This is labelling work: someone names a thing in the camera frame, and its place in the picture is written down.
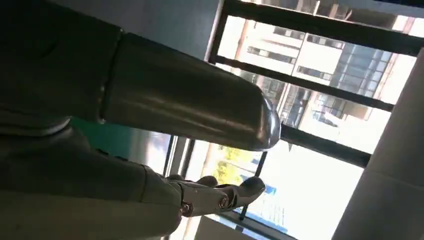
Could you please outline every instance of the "window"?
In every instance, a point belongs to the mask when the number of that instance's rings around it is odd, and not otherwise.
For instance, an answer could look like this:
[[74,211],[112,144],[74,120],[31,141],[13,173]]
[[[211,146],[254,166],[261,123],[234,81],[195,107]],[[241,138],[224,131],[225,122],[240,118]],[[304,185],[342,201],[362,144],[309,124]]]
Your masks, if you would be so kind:
[[332,96],[318,94],[315,104],[318,105],[318,110],[314,110],[313,118],[330,126],[338,127],[338,123],[329,117],[328,114],[341,119],[346,101]]
[[342,49],[343,46],[345,45],[345,43],[342,41],[336,41],[329,38],[324,38],[324,37],[311,35],[311,34],[307,36],[307,41],[314,44],[324,45],[324,46],[328,46],[328,47],[332,47],[336,49]]
[[373,97],[391,55],[390,52],[347,43],[335,68],[337,77],[332,78],[330,85]]
[[289,63],[289,64],[294,64],[295,61],[296,61],[296,58],[294,58],[294,57],[282,55],[282,54],[275,53],[275,52],[272,52],[272,51],[262,50],[262,49],[259,49],[257,47],[253,47],[253,46],[248,47],[247,52],[250,53],[250,54],[259,55],[259,56],[262,56],[262,57],[274,59],[274,60],[284,62],[284,63]]
[[295,31],[295,30],[289,30],[286,28],[282,28],[282,27],[276,27],[274,29],[274,33],[281,35],[281,36],[285,36],[285,37],[289,37],[289,38],[294,38],[294,39],[299,39],[299,40],[303,40],[305,38],[305,33],[301,32],[301,31]]
[[298,86],[289,86],[288,88],[287,99],[282,106],[280,119],[287,126],[298,128],[311,97],[311,91]]
[[329,74],[329,73],[325,73],[325,72],[318,71],[318,70],[315,70],[315,69],[307,68],[307,67],[304,67],[304,66],[297,67],[297,72],[305,74],[305,75],[309,75],[309,76],[312,76],[312,77],[328,80],[328,81],[330,81],[331,78],[332,78],[332,75]]

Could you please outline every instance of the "tree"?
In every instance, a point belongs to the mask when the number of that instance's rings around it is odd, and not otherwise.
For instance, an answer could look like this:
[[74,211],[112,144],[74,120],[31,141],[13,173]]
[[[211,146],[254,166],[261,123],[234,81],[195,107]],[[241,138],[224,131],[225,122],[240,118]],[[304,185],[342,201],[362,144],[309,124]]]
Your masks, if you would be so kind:
[[252,152],[227,146],[219,146],[219,149],[224,151],[223,159],[218,162],[213,176],[219,184],[241,184],[243,179],[240,176],[240,168],[236,165],[250,162],[253,158]]

